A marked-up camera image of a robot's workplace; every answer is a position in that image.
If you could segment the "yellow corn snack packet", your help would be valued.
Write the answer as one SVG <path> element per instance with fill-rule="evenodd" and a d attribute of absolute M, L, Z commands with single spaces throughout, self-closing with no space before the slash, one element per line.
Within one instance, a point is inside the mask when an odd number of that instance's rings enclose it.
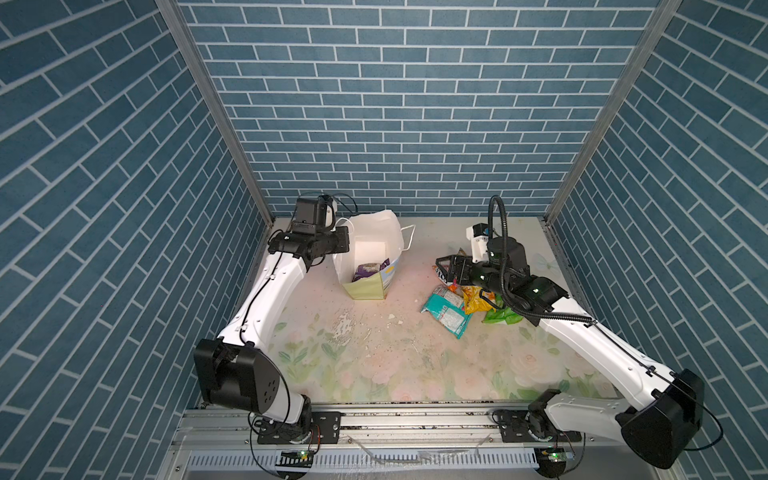
<path fill-rule="evenodd" d="M 495 294 L 479 286 L 462 286 L 463 311 L 467 315 L 498 308 Z"/>

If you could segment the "teal candy bag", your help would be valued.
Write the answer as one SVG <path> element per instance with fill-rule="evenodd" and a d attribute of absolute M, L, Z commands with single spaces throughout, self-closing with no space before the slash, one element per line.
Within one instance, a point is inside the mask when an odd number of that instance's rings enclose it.
<path fill-rule="evenodd" d="M 429 313 L 457 339 L 464 335 L 471 318 L 464 311 L 463 298 L 443 285 L 432 291 L 420 312 Z"/>

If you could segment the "green snack packet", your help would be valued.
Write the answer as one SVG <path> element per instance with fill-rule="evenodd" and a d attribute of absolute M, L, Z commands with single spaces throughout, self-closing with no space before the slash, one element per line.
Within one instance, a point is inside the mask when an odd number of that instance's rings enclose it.
<path fill-rule="evenodd" d="M 483 322 L 486 324 L 506 324 L 514 325 L 522 322 L 524 317 L 515 313 L 510 308 L 503 308 L 500 310 L 489 310 Z"/>

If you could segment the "pastel printed paper bag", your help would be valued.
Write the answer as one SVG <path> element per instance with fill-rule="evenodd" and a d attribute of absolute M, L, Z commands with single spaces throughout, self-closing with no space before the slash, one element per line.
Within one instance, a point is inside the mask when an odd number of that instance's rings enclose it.
<path fill-rule="evenodd" d="M 337 279 L 353 300 L 384 300 L 397 272 L 401 254 L 410 249 L 415 226 L 402 226 L 391 210 L 360 214 L 340 219 L 336 227 L 347 227 L 350 250 L 333 254 L 332 261 Z M 390 260 L 390 266 L 378 274 L 352 281 L 356 267 L 363 263 L 381 263 Z"/>

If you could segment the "purple snack packet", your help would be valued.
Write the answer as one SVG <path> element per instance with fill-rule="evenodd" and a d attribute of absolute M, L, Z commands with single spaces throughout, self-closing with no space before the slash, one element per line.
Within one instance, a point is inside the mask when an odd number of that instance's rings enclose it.
<path fill-rule="evenodd" d="M 380 271 L 385 270 L 389 266 L 390 266 L 389 259 L 385 259 L 381 263 L 368 262 L 368 263 L 360 264 L 356 267 L 354 271 L 352 281 L 356 282 L 358 280 L 370 278 L 378 274 Z"/>

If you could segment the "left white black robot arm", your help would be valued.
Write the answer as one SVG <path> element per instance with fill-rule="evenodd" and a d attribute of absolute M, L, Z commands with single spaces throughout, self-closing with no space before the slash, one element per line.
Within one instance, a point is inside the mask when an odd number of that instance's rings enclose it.
<path fill-rule="evenodd" d="M 193 352 L 205 403 L 262 419 L 260 434 L 301 443 L 311 434 L 311 400 L 290 391 L 268 346 L 289 297 L 314 264 L 347 253 L 348 229 L 336 225 L 337 201 L 328 194 L 299 198 L 289 226 L 271 235 L 261 273 L 235 316 Z"/>

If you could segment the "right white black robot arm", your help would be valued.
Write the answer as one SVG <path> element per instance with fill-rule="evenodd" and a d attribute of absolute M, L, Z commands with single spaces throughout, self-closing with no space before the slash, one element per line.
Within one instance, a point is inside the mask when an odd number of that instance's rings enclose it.
<path fill-rule="evenodd" d="M 477 286 L 495 294 L 533 326 L 580 355 L 620 393 L 595 399 L 547 389 L 528 405 L 522 422 L 531 438 L 555 442 L 569 432 L 624 443 L 658 469 L 671 468 L 712 412 L 704 404 L 705 383 L 693 371 L 679 372 L 632 347 L 591 317 L 549 278 L 531 274 L 523 246 L 493 237 L 480 258 L 439 257 L 439 277 L 448 284 Z"/>

